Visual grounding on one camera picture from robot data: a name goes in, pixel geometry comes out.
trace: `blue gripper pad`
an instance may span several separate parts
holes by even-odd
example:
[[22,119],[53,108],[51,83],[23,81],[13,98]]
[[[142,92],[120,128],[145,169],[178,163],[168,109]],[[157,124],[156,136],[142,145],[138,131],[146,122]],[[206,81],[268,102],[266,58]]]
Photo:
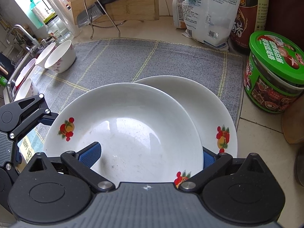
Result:
[[98,142],[93,142],[76,154],[80,162],[91,168],[101,156],[101,145]]
[[204,151],[204,169],[215,162],[214,156]]

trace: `yellow stitched line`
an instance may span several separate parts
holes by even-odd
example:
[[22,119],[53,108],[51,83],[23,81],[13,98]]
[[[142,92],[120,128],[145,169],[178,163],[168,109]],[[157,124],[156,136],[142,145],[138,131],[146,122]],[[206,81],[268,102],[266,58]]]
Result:
[[[85,72],[83,73],[83,75],[80,77],[80,79],[76,82],[76,85],[78,85],[78,83],[83,79],[83,77],[86,75],[86,73],[88,72],[88,70],[90,69],[90,67],[96,62],[96,60],[98,59],[98,57],[104,52],[104,50],[109,46],[110,44],[110,39],[108,41],[108,44],[103,48],[103,50],[98,54],[98,56],[94,59],[94,61],[87,67],[87,69],[85,70]],[[71,97],[72,93],[74,92],[74,90],[76,89],[76,87],[73,88],[73,90],[71,91],[70,95],[66,98],[64,104],[62,105],[62,107],[60,108],[59,113],[62,111],[63,107],[66,105],[67,101],[69,100],[69,98]]]
[[44,139],[43,139],[42,136],[39,134],[37,128],[34,128],[34,130],[35,130],[37,136],[39,137],[40,141],[42,142],[42,144],[44,144]]
[[[111,39],[133,39],[133,38],[111,38]],[[104,40],[109,40],[109,39],[97,39],[97,40],[92,40],[92,41],[87,41],[87,42],[81,42],[81,43],[75,43],[75,45],[78,45],[78,44],[82,44],[82,43],[88,43],[88,42],[95,42],[95,41],[104,41]],[[156,40],[152,40],[152,39],[133,39],[133,40],[141,40],[141,41],[150,41],[150,42],[155,42]],[[194,48],[200,48],[200,49],[206,49],[206,50],[210,50],[210,51],[213,51],[213,52],[220,52],[216,49],[212,49],[212,48],[209,48],[209,47],[204,47],[204,46],[196,46],[196,45],[188,45],[188,44],[180,44],[180,43],[172,43],[172,42],[166,42],[166,41],[161,41],[161,40],[157,40],[158,42],[162,42],[162,43],[168,43],[168,44],[173,44],[173,45],[186,45],[186,46],[192,46]],[[235,56],[238,56],[238,57],[242,57],[241,55],[237,55],[237,54],[233,54],[233,53],[230,53],[228,51],[225,51],[227,52],[229,55],[235,55]]]
[[76,84],[74,84],[74,83],[72,83],[72,82],[69,82],[69,81],[67,81],[67,80],[58,78],[57,76],[51,75],[51,74],[49,74],[49,73],[43,73],[43,72],[39,72],[39,71],[37,71],[37,73],[39,73],[39,74],[45,74],[45,75],[47,75],[47,76],[49,76],[49,77],[51,77],[51,78],[53,78],[53,79],[55,79],[55,80],[61,81],[61,82],[65,83],[65,84],[68,84],[68,85],[70,85],[70,86],[72,86],[72,87],[75,87],[75,88],[77,88],[77,89],[79,89],[79,90],[82,90],[82,91],[85,91],[85,92],[90,91],[90,89],[87,89],[87,88],[85,88],[85,87],[76,85]]
[[155,52],[155,50],[157,48],[158,42],[159,41],[156,41],[156,43],[154,45],[154,48],[152,49],[152,51],[148,55],[147,59],[143,62],[143,65],[140,67],[139,71],[137,72],[137,74],[133,78],[132,82],[136,81],[136,79],[139,77],[139,75],[141,74],[141,72],[143,71],[143,69],[145,68],[145,66],[147,65],[148,61],[150,60],[151,56],[154,54],[154,52]]
[[227,52],[224,52],[223,72],[217,94],[218,98],[221,98],[225,86],[226,74],[227,74],[227,60],[228,60],[228,54]]

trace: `white bowl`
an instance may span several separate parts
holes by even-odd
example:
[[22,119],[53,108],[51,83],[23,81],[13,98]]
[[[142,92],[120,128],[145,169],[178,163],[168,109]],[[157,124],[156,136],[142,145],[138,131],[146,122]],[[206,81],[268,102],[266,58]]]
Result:
[[192,176],[203,168],[200,136],[185,109],[142,84],[109,84],[79,96],[55,119],[43,150],[55,157],[94,141],[102,153],[92,169],[116,186],[173,182],[178,172]]
[[75,61],[76,52],[72,46],[72,41],[67,40],[59,45],[48,57],[44,67],[56,73],[66,71]]
[[31,80],[31,78],[28,78],[21,87],[19,88],[15,101],[26,98],[26,97],[31,97],[35,96],[38,94],[38,88],[34,84],[34,82]]
[[28,62],[28,64],[21,70],[16,82],[15,82],[15,87],[19,88],[20,83],[23,81],[26,73],[29,71],[29,69],[36,63],[37,59],[33,58]]
[[[226,152],[237,157],[238,139],[233,120],[222,101],[208,88],[178,76],[153,76],[136,83],[162,90],[179,102],[195,123],[204,147],[216,154]],[[226,131],[222,136],[219,127]]]
[[38,56],[35,65],[38,65],[42,68],[44,68],[44,64],[47,60],[47,58],[50,56],[50,54],[56,49],[56,43],[53,42],[50,45],[48,45]]

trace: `metal cutting board stand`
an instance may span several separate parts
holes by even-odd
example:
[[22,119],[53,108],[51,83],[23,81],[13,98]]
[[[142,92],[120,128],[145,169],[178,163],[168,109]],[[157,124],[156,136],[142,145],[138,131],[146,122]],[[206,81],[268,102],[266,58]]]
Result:
[[88,16],[88,18],[90,19],[90,25],[91,25],[91,27],[92,27],[92,35],[91,35],[90,39],[93,38],[94,27],[100,27],[100,28],[113,28],[113,27],[115,27],[116,30],[117,30],[117,32],[118,32],[118,37],[120,38],[120,30],[119,30],[118,26],[124,24],[126,21],[123,21],[123,22],[121,22],[121,23],[119,23],[119,24],[115,24],[115,22],[113,21],[113,19],[111,18],[111,16],[110,16],[110,15],[108,14],[108,12],[105,10],[104,6],[101,5],[101,3],[99,2],[99,0],[96,0],[96,1],[97,1],[98,4],[101,6],[101,8],[102,8],[103,11],[105,12],[105,14],[108,16],[108,18],[110,19],[110,21],[112,22],[113,25],[112,25],[112,26],[97,26],[97,25],[94,25],[94,24],[99,23],[99,22],[92,22],[92,17],[89,16],[89,13],[88,13],[88,8],[87,8],[86,0],[83,0],[83,3],[84,3],[84,5],[85,5],[85,11],[87,12],[87,16]]

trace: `plastic wrap roll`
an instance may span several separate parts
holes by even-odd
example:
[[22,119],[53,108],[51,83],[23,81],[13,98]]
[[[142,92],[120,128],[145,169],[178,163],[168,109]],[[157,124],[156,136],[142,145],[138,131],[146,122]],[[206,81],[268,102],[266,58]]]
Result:
[[47,1],[52,6],[53,10],[56,12],[59,18],[65,23],[68,30],[73,34],[74,37],[77,37],[80,34],[81,30],[78,28],[78,26],[75,26],[74,20],[62,0]]

